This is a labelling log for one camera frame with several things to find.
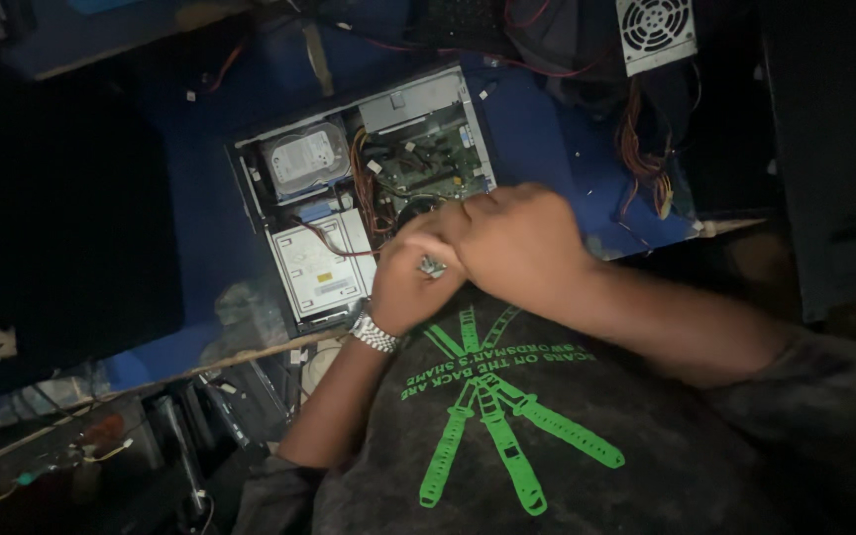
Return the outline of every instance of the wristwatch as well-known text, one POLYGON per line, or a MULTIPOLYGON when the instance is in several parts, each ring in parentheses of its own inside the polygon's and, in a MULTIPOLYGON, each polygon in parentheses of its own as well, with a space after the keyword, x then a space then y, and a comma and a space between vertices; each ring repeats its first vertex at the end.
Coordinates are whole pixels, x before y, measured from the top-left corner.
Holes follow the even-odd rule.
POLYGON ((394 353, 398 348, 398 338, 378 328, 372 321, 372 316, 363 310, 359 319, 352 324, 350 331, 353 336, 362 340, 368 347, 372 347, 383 353, 394 353))

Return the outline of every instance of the dark gray t-shirt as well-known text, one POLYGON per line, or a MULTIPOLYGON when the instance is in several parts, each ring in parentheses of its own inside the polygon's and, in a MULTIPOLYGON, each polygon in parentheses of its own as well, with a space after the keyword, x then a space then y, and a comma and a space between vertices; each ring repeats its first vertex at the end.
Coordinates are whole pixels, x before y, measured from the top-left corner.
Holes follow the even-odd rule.
POLYGON ((359 455, 268 460, 234 532, 837 529, 856 522, 856 345, 825 346, 698 392, 465 290, 399 351, 359 455))

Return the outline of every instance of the green print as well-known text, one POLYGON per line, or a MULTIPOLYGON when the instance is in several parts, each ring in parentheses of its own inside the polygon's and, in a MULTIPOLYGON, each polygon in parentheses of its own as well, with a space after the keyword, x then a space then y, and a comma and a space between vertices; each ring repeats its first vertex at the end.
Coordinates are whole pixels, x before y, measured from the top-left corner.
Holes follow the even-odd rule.
MULTIPOLYGON (((455 355, 457 355, 458 357, 463 357, 464 355, 468 354, 467 351, 458 346, 458 342, 452 340, 451 337, 448 336, 448 333, 441 330, 441 327, 437 326, 436 324, 430 325, 425 331, 425 334, 429 335, 429 338, 431 338, 431 341, 434 342, 436 346, 441 347, 441 344, 438 343, 438 341, 441 341, 446 347, 448 347, 448 349, 451 350, 452 353, 455 353, 455 355)), ((448 355, 449 359, 455 359, 455 357, 452 357, 450 354, 448 354, 447 351, 445 351, 445 354, 448 355)))
POLYGON ((461 321, 461 342, 464 344, 464 351, 467 353, 477 353, 481 351, 481 346, 478 345, 478 329, 475 325, 475 308, 471 306, 468 310, 461 310, 458 314, 458 319, 461 321))
POLYGON ((593 457, 605 467, 619 468, 626 462, 622 452, 615 446, 580 424, 542 406, 537 402, 536 395, 522 392, 519 388, 491 372, 510 367, 512 365, 511 360, 513 360, 513 366, 537 363, 540 357, 533 353, 539 351, 543 352, 541 356, 544 362, 595 360, 582 347, 574 348, 569 344, 563 346, 540 344, 494 349, 507 325, 519 312, 517 307, 508 307, 494 322, 493 327, 481 344, 478 343, 474 308, 462 310, 458 314, 461 325, 461 341, 464 347, 458 346, 458 343, 436 324, 429 325, 424 330, 425 336, 448 359, 457 361, 461 369, 453 371, 452 365, 454 363, 447 362, 444 365, 434 367, 432 370, 410 377, 407 382, 410 387, 402 392, 401 399, 404 400, 423 391, 426 384, 424 381, 430 380, 432 387, 436 387, 458 379, 465 379, 455 405, 448 407, 448 421, 444 431, 441 432, 441 439, 434 449, 431 463, 429 463, 428 470, 422 480, 419 503, 424 507, 434 507, 441 499, 444 486, 451 473, 451 466, 455 461, 455 454, 458 453, 458 444, 464 435, 465 425, 469 419, 476 415, 476 407, 481 413, 481 422, 488 434, 491 435, 494 447, 497 449, 504 467, 507 468, 511 482, 514 484, 515 493, 517 493, 517 499, 530 516, 538 516, 546 511, 547 499, 544 497, 543 489, 540 487, 540 481, 537 480, 534 469, 520 448, 520 444, 517 443, 517 437, 505 418, 506 413, 503 407, 510 408, 514 416, 527 418, 541 430, 593 457), (469 366, 473 363, 480 363, 477 365, 480 376, 475 376, 469 366))
POLYGON ((547 510, 547 500, 534 469, 504 418, 501 403, 511 407, 515 416, 527 418, 538 428, 597 459, 606 467, 619 468, 626 462, 615 446, 580 424, 543 407, 537 402, 537 396, 525 394, 493 373, 486 373, 469 379, 461 389, 458 401, 448 408, 448 422, 422 480, 422 506, 434 507, 441 499, 458 452, 458 444, 464 434, 465 423, 475 415, 472 409, 475 402, 481 409, 481 421, 491 434, 497 453, 511 476, 520 505, 531 516, 538 516, 547 510))
POLYGON ((538 428, 597 459, 603 465, 609 468, 620 468, 626 462, 623 459, 623 454, 612 444, 596 436, 595 433, 580 424, 576 424, 567 417, 542 406, 537 402, 536 395, 525 395, 493 373, 483 375, 480 381, 489 388, 495 389, 501 401, 514 409, 515 416, 527 418, 538 428))
POLYGON ((500 335, 504 333, 504 330, 507 328, 507 324, 510 323, 519 312, 520 309, 517 307, 507 307, 507 310, 504 310, 504 313, 502 313, 500 317, 497 318, 497 321, 493 323, 491 331, 484 337, 484 344, 481 346, 485 349, 493 349, 493 347, 497 345, 497 342, 500 341, 500 335))

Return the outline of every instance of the motherboard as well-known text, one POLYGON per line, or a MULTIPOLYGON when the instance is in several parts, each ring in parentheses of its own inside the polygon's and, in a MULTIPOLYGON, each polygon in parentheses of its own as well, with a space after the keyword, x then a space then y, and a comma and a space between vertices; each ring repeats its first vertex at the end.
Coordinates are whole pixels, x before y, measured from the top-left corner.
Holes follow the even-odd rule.
POLYGON ((366 154, 381 167, 376 175, 382 202, 400 213, 410 202, 458 200, 486 191, 484 172, 467 121, 455 121, 435 131, 374 146, 366 154))

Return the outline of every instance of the circuit board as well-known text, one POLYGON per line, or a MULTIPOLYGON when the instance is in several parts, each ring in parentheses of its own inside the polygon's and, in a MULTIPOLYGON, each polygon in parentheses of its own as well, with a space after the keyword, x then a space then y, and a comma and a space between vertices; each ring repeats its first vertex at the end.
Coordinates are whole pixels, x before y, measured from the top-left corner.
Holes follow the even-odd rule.
POLYGON ((458 200, 486 190, 481 159, 467 122, 408 140, 382 161, 378 181, 396 213, 414 199, 458 200))

